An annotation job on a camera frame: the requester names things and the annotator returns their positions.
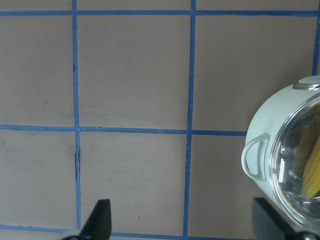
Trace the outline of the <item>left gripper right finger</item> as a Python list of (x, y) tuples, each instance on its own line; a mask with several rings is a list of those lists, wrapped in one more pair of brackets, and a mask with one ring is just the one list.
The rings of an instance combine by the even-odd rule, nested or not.
[(258, 240), (318, 240), (310, 231), (295, 231), (263, 197), (252, 200), (252, 230)]

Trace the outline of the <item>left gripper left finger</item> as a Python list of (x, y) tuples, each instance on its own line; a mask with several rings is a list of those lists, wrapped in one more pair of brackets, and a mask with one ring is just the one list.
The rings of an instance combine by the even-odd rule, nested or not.
[(69, 230), (59, 240), (109, 240), (112, 233), (111, 202), (100, 199), (81, 229)]

